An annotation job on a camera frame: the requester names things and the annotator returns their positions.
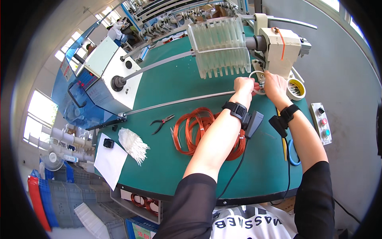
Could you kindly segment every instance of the needle-nose pliers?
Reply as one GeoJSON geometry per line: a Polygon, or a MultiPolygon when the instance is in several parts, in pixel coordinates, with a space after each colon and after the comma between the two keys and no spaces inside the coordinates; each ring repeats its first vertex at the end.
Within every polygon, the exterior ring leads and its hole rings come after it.
{"type": "Polygon", "coordinates": [[[153,122],[151,122],[150,125],[152,125],[152,124],[155,123],[155,122],[160,122],[160,123],[161,123],[160,126],[159,126],[159,128],[158,128],[154,133],[152,133],[152,135],[158,133],[158,131],[162,128],[162,126],[164,125],[164,123],[166,123],[167,121],[169,121],[170,119],[172,119],[174,116],[175,116],[175,115],[172,114],[172,115],[169,115],[169,116],[167,116],[166,118],[164,118],[164,119],[162,119],[162,120],[154,120],[153,122]]]}

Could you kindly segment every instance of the black sleeve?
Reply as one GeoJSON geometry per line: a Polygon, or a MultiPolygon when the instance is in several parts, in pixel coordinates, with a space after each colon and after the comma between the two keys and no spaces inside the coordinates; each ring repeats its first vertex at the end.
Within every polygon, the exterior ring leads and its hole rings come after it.
{"type": "Polygon", "coordinates": [[[191,174],[176,188],[172,205],[153,239],[210,238],[216,182],[205,174],[191,174]]]}
{"type": "Polygon", "coordinates": [[[295,239],[333,238],[334,200],[328,162],[320,161],[303,174],[295,214],[295,239]]]}

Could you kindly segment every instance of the green workbench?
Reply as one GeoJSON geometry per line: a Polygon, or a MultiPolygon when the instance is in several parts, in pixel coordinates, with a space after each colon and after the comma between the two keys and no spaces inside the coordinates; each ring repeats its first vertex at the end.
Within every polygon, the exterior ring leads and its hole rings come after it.
{"type": "MultiPolygon", "coordinates": [[[[250,27],[246,26],[244,29],[246,36],[253,36],[253,30],[250,27]]],[[[190,49],[191,45],[188,37],[172,41],[151,49],[140,67],[143,68],[190,49]]],[[[174,60],[143,73],[133,110],[189,97],[232,91],[233,80],[238,76],[248,75],[248,73],[245,73],[219,76],[217,78],[212,77],[211,79],[207,77],[204,80],[200,78],[195,58],[188,56],[174,60]]],[[[218,96],[151,109],[128,115],[128,121],[118,124],[116,132],[112,131],[112,126],[100,129],[98,140],[101,133],[104,133],[120,144],[118,131],[121,127],[129,128],[138,134],[143,142],[151,148],[147,150],[147,159],[142,163],[142,166],[139,166],[128,155],[117,187],[123,187],[125,190],[147,197],[171,200],[191,157],[181,154],[175,149],[170,127],[174,126],[179,117],[198,107],[207,107],[214,114],[220,112],[222,110],[221,106],[230,97],[231,95],[218,96]],[[171,114],[175,114],[175,117],[168,121],[157,134],[152,135],[159,124],[156,123],[152,126],[149,126],[149,124],[153,120],[163,119],[171,114]]],[[[301,111],[312,122],[305,99],[294,103],[300,107],[301,111]]],[[[222,196],[222,198],[225,198],[224,201],[227,202],[226,205],[281,199],[288,186],[288,163],[284,160],[282,140],[268,122],[273,115],[277,114],[276,108],[266,96],[256,95],[252,99],[249,112],[254,110],[262,113],[264,120],[248,142],[244,162],[222,196]]],[[[186,149],[184,126],[180,131],[183,133],[180,135],[181,145],[186,149]]],[[[290,133],[288,134],[287,139],[289,141],[291,136],[290,133]]],[[[294,161],[297,161],[294,148],[291,150],[291,156],[294,161]]],[[[219,172],[217,196],[220,195],[235,171],[240,158],[223,163],[219,172]]],[[[294,195],[296,188],[301,183],[301,165],[291,165],[290,173],[291,190],[288,195],[294,195]]]]}

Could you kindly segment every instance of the transparent plastic comb rack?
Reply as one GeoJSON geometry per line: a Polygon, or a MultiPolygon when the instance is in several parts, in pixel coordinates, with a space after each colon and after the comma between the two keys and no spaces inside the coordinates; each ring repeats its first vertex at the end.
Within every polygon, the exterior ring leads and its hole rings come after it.
{"type": "Polygon", "coordinates": [[[195,51],[196,64],[200,77],[206,79],[233,75],[239,71],[251,72],[249,52],[245,45],[245,34],[240,18],[216,18],[188,25],[192,49],[195,51]]]}

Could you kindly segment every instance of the white paper sheet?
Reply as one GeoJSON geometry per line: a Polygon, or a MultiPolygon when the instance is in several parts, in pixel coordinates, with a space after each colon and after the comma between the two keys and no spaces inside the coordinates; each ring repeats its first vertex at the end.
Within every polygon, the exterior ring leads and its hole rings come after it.
{"type": "Polygon", "coordinates": [[[125,163],[127,153],[121,146],[114,143],[113,148],[104,146],[104,139],[109,138],[106,134],[101,134],[98,143],[97,155],[95,156],[94,166],[102,174],[110,188],[114,191],[121,175],[122,167],[125,163]]]}

